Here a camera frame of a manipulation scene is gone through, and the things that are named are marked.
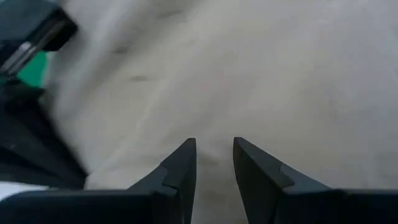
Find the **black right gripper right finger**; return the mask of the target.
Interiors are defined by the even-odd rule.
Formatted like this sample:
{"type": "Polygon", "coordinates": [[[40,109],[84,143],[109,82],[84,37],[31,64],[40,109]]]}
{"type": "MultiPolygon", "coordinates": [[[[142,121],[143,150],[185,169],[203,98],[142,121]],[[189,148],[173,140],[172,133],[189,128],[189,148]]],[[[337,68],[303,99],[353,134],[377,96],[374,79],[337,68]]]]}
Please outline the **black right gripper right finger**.
{"type": "Polygon", "coordinates": [[[242,137],[233,161],[249,224],[398,224],[398,190],[331,188],[242,137]]]}

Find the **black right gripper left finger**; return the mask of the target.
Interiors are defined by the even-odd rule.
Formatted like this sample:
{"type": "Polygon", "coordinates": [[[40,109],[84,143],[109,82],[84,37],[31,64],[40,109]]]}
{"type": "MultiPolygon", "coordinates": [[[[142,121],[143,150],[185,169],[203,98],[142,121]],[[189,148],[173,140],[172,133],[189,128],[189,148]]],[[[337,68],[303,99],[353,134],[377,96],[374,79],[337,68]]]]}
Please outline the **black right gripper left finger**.
{"type": "Polygon", "coordinates": [[[188,138],[126,190],[47,190],[0,201],[0,224],[190,224],[197,146],[188,138]]]}

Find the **white printed tote bag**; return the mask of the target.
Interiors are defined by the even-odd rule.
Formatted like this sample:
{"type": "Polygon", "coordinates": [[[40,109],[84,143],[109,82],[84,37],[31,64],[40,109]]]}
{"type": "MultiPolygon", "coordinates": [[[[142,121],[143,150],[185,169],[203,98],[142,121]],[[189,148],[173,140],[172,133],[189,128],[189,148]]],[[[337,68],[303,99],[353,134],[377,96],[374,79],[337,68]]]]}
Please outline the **white printed tote bag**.
{"type": "Polygon", "coordinates": [[[48,190],[49,186],[44,185],[31,185],[17,182],[0,182],[0,201],[4,200],[11,195],[21,192],[41,191],[48,190]]]}

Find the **dark green garment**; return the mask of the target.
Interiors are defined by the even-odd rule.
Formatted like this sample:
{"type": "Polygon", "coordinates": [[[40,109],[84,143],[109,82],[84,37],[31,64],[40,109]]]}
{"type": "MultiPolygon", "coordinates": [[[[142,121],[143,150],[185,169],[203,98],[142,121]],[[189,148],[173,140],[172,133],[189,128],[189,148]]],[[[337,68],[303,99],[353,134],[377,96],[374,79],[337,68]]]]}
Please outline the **dark green garment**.
{"type": "Polygon", "coordinates": [[[87,173],[40,105],[44,90],[0,82],[0,181],[82,189],[87,173]]]}

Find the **beige garment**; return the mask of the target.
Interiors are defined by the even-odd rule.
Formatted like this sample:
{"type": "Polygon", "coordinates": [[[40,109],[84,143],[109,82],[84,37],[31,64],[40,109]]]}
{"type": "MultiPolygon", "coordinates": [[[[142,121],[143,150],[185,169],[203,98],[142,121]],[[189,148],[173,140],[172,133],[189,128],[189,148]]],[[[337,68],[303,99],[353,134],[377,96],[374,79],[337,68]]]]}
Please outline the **beige garment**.
{"type": "Polygon", "coordinates": [[[330,187],[398,189],[398,0],[57,0],[79,26],[45,105],[125,189],[197,141],[194,224],[246,224],[243,137],[330,187]]]}

